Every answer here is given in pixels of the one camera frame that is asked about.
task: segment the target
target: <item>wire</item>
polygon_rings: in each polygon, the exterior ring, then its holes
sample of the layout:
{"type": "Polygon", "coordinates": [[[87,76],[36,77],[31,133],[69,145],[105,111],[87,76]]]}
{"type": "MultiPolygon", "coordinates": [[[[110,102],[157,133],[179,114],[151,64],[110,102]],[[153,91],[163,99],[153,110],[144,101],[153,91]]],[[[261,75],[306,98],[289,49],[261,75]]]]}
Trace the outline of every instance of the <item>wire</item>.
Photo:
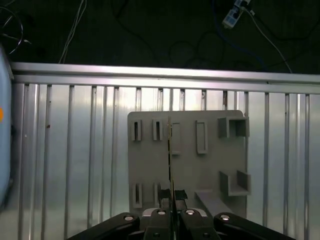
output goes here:
{"type": "Polygon", "coordinates": [[[72,39],[74,38],[74,35],[75,35],[75,32],[76,32],[76,28],[85,12],[87,8],[87,0],[81,0],[81,3],[79,5],[79,8],[78,8],[78,11],[75,15],[75,18],[74,18],[74,21],[73,21],[73,24],[72,24],[72,27],[71,27],[71,30],[69,32],[69,35],[67,37],[67,40],[65,42],[65,45],[64,45],[64,48],[63,48],[63,51],[62,51],[62,55],[59,59],[59,64],[62,62],[63,64],[65,63],[66,61],[66,57],[67,57],[67,53],[68,53],[68,49],[69,49],[69,45],[72,41],[72,39]]]}
{"type": "Polygon", "coordinates": [[[175,46],[177,45],[188,45],[192,51],[193,51],[193,57],[195,57],[197,55],[197,49],[195,48],[195,46],[193,46],[190,42],[188,41],[184,41],[184,40],[181,40],[181,41],[176,41],[174,42],[170,47],[169,47],[169,50],[168,50],[168,57],[169,57],[169,60],[172,64],[175,63],[175,61],[172,59],[172,52],[173,52],[173,49],[175,46]]]}
{"type": "Polygon", "coordinates": [[[12,0],[12,1],[6,3],[4,6],[5,6],[5,7],[8,7],[9,5],[13,4],[15,1],[16,1],[16,0],[12,0]]]}
{"type": "Polygon", "coordinates": [[[264,23],[262,21],[262,19],[257,15],[255,14],[254,15],[255,19],[257,19],[261,25],[275,38],[277,39],[278,41],[302,41],[302,40],[307,40],[311,34],[316,30],[317,26],[320,24],[320,18],[316,21],[316,23],[313,25],[313,27],[311,28],[311,30],[307,33],[307,35],[305,36],[302,36],[302,37],[279,37],[277,36],[271,29],[270,27],[264,23]]]}
{"type": "Polygon", "coordinates": [[[245,48],[242,48],[242,47],[239,47],[235,44],[233,44],[231,41],[229,41],[222,33],[222,31],[220,30],[219,28],[219,24],[218,24],[218,21],[217,21],[217,17],[216,17],[216,13],[215,13],[215,0],[212,0],[212,11],[213,11],[213,21],[214,21],[214,25],[215,25],[215,29],[218,33],[218,35],[220,36],[221,39],[223,39],[226,43],[228,43],[231,47],[233,47],[234,49],[240,51],[240,52],[243,52],[245,54],[248,54],[254,58],[256,58],[260,64],[262,65],[263,68],[265,68],[265,70],[267,69],[267,66],[266,64],[264,63],[264,61],[258,57],[256,54],[254,54],[253,52],[245,49],[245,48]]]}
{"type": "Polygon", "coordinates": [[[9,52],[9,55],[10,55],[10,54],[13,54],[18,49],[18,47],[20,46],[20,44],[24,40],[24,26],[22,25],[21,19],[10,9],[8,9],[4,6],[0,6],[0,10],[5,10],[5,11],[9,12],[13,17],[15,17],[15,19],[17,20],[17,22],[20,26],[20,38],[19,38],[18,43],[16,44],[15,48],[11,52],[9,52]]]}
{"type": "Polygon", "coordinates": [[[274,66],[283,64],[284,62],[289,62],[289,61],[291,61],[291,60],[297,59],[298,57],[300,57],[301,55],[303,55],[303,54],[305,54],[306,52],[310,51],[311,49],[315,48],[315,47],[318,46],[319,44],[320,44],[320,41],[317,41],[317,42],[311,44],[310,47],[308,47],[308,48],[306,48],[306,49],[298,52],[297,54],[295,54],[295,55],[293,55],[293,56],[291,56],[291,57],[289,57],[289,58],[287,58],[285,61],[279,61],[279,62],[273,63],[273,64],[271,64],[271,65],[268,65],[267,67],[268,67],[268,68],[272,68],[272,67],[274,67],[274,66]]]}
{"type": "Polygon", "coordinates": [[[254,25],[256,26],[256,28],[258,29],[258,31],[261,33],[262,36],[264,36],[265,39],[268,40],[268,42],[275,48],[275,50],[279,53],[279,55],[281,56],[281,58],[283,59],[285,65],[287,66],[289,72],[292,74],[292,70],[289,66],[289,64],[287,63],[286,61],[286,58],[284,57],[284,55],[281,53],[281,51],[277,48],[277,46],[264,34],[264,32],[260,29],[259,25],[257,24],[256,20],[255,20],[255,17],[246,9],[246,8],[243,8],[243,10],[249,14],[249,16],[251,17],[254,25]]]}
{"type": "Polygon", "coordinates": [[[206,38],[207,35],[210,35],[210,34],[214,34],[216,35],[217,33],[215,31],[212,31],[212,30],[209,30],[209,31],[205,31],[201,34],[199,40],[197,41],[196,43],[196,47],[193,46],[190,42],[188,41],[185,41],[185,40],[180,40],[180,41],[176,41],[174,42],[170,47],[169,47],[169,50],[168,50],[168,57],[169,57],[169,60],[171,63],[174,63],[173,59],[172,59],[172,52],[173,52],[173,48],[179,44],[185,44],[185,45],[188,45],[190,46],[192,49],[193,49],[193,57],[188,59],[182,66],[182,68],[187,68],[191,65],[192,62],[194,61],[202,61],[202,62],[208,62],[210,63],[212,66],[217,66],[217,68],[219,68],[224,60],[224,56],[225,56],[225,51],[226,51],[226,43],[224,41],[222,41],[222,53],[221,53],[221,58],[220,58],[220,61],[219,62],[216,62],[216,61],[213,61],[213,60],[210,60],[208,58],[205,58],[205,57],[201,57],[200,56],[200,46],[201,46],[201,43],[202,41],[206,38]]]}
{"type": "Polygon", "coordinates": [[[155,62],[159,65],[159,60],[155,54],[155,52],[153,51],[152,47],[150,46],[150,44],[139,34],[131,31],[128,27],[126,27],[125,25],[123,25],[123,23],[119,20],[119,18],[117,16],[121,15],[121,12],[124,10],[125,6],[128,4],[128,1],[125,1],[123,6],[120,8],[120,11],[118,12],[117,15],[115,15],[115,9],[114,9],[114,0],[110,0],[110,6],[111,6],[111,13],[114,17],[114,19],[116,20],[116,22],[122,27],[123,30],[125,30],[126,32],[128,32],[129,34],[135,36],[137,39],[139,39],[141,42],[144,43],[145,46],[147,46],[147,48],[149,49],[153,59],[155,60],[155,62]]]}
{"type": "Polygon", "coordinates": [[[124,4],[121,6],[120,10],[118,11],[118,13],[115,15],[115,17],[118,19],[121,17],[122,12],[125,10],[126,6],[128,5],[129,0],[124,0],[124,4]]]}

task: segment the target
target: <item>power plug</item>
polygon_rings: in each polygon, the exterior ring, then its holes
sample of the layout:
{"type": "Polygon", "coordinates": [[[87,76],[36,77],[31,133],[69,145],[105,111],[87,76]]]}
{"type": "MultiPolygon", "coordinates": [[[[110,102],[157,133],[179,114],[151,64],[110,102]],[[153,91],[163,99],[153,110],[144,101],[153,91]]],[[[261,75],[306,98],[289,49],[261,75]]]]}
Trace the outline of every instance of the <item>power plug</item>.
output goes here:
{"type": "Polygon", "coordinates": [[[228,12],[224,20],[222,21],[224,28],[233,29],[240,19],[244,8],[246,8],[250,2],[251,0],[236,0],[232,9],[228,12]]]}

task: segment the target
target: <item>blue cable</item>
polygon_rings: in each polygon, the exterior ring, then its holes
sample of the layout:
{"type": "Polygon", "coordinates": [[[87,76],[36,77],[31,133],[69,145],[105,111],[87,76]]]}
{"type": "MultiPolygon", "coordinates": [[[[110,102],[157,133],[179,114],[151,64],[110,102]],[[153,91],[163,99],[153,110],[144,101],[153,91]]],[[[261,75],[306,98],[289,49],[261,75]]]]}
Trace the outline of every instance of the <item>blue cable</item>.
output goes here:
{"type": "Polygon", "coordinates": [[[219,27],[219,24],[217,22],[217,17],[216,17],[216,13],[215,13],[215,0],[212,0],[212,10],[213,10],[213,20],[214,20],[214,25],[215,25],[215,29],[218,33],[218,35],[220,36],[220,38],[222,40],[224,40],[227,44],[229,44],[231,47],[233,47],[234,49],[240,51],[240,52],[243,52],[245,54],[248,54],[248,55],[251,55],[252,57],[256,58],[260,64],[262,65],[263,69],[266,70],[267,69],[267,66],[265,64],[265,62],[257,55],[255,55],[253,52],[245,49],[245,48],[242,48],[242,47],[239,47],[235,44],[233,44],[231,41],[229,41],[224,35],[223,33],[221,32],[220,30],[220,27],[219,27]]]}

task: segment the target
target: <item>bolt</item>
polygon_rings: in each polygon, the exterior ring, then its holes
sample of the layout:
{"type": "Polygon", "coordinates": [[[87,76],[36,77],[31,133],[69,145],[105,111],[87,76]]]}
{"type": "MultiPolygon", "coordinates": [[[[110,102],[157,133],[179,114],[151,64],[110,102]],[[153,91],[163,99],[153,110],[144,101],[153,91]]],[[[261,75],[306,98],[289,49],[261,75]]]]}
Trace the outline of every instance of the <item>bolt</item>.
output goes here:
{"type": "Polygon", "coordinates": [[[124,218],[124,220],[126,220],[126,221],[132,221],[134,218],[132,217],[132,216],[126,216],[125,218],[124,218]]]}
{"type": "Polygon", "coordinates": [[[189,210],[185,211],[185,213],[188,215],[193,215],[193,214],[195,214],[195,211],[189,209],[189,210]]]}
{"type": "Polygon", "coordinates": [[[230,217],[228,215],[221,215],[220,218],[224,221],[229,221],[230,217]]]}

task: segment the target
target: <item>orange dot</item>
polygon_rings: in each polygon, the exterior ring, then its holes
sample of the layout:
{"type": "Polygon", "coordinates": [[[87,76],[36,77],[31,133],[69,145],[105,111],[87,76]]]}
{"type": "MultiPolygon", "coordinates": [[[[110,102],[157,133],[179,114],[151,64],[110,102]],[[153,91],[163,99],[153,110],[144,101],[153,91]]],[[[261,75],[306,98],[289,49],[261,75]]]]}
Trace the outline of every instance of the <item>orange dot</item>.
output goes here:
{"type": "Polygon", "coordinates": [[[4,119],[4,111],[0,107],[0,123],[2,122],[2,119],[4,119]]]}

